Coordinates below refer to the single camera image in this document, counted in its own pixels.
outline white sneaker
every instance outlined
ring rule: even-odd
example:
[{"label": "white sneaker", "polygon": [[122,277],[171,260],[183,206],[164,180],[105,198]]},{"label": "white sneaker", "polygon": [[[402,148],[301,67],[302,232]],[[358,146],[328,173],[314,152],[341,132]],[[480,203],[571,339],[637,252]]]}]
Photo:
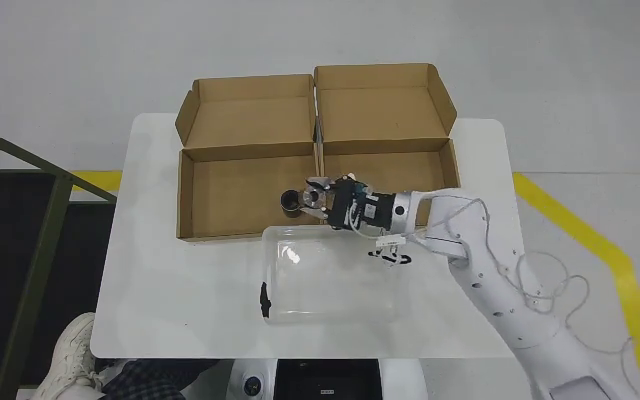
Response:
[{"label": "white sneaker", "polygon": [[82,314],[62,332],[56,342],[51,368],[31,400],[55,400],[72,385],[100,390],[102,382],[95,373],[95,358],[89,350],[94,313]]}]

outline cardboard box flap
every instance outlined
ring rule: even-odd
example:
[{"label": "cardboard box flap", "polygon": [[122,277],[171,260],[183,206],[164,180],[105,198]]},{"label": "cardboard box flap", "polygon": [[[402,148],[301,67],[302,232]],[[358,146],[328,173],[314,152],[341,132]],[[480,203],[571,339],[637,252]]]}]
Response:
[{"label": "cardboard box flap", "polygon": [[311,75],[196,80],[176,119],[185,149],[226,148],[241,158],[255,154],[243,155],[243,146],[278,143],[311,154],[314,124]]},{"label": "cardboard box flap", "polygon": [[196,119],[199,107],[200,99],[198,95],[193,90],[189,90],[176,118],[176,130],[178,131],[178,136],[180,136],[180,141],[183,146],[187,144],[189,133],[191,133],[191,127]]},{"label": "cardboard box flap", "polygon": [[371,152],[371,141],[397,151],[439,148],[455,121],[431,64],[316,67],[315,80],[326,154]]}]

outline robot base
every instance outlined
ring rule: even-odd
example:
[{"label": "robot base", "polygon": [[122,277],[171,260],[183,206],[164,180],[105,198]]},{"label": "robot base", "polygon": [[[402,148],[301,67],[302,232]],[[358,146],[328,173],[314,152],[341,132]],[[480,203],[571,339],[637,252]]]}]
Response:
[{"label": "robot base", "polygon": [[426,400],[418,359],[240,359],[231,370],[227,400]]}]

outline metal railing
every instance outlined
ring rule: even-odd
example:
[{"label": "metal railing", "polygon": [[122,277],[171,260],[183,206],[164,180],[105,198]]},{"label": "metal railing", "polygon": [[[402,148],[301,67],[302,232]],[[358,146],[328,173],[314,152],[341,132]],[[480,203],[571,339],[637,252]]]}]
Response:
[{"label": "metal railing", "polygon": [[115,204],[116,196],[16,146],[6,139],[0,138],[0,151],[55,176],[47,210],[38,234],[38,241],[31,257],[25,284],[22,288],[22,294],[13,318],[2,364],[0,365],[0,399],[12,399],[15,398],[16,392],[20,387],[20,378],[29,356],[29,345],[33,338],[33,331],[40,312],[42,297],[47,287],[49,272],[55,257],[73,186],[78,186],[87,192],[93,193],[106,200],[107,203]]}]

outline yellow tape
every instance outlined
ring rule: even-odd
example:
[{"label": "yellow tape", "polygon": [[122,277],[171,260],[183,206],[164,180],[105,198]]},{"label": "yellow tape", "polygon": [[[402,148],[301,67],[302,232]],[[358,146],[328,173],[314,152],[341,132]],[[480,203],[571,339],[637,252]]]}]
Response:
[{"label": "yellow tape", "polygon": [[516,193],[529,205],[609,266],[627,328],[636,343],[636,361],[640,365],[640,288],[631,257],[524,175],[514,173],[513,184]]},{"label": "yellow tape", "polygon": [[[122,171],[71,171],[72,174],[107,191],[118,190]],[[82,190],[77,186],[73,190]]]}]

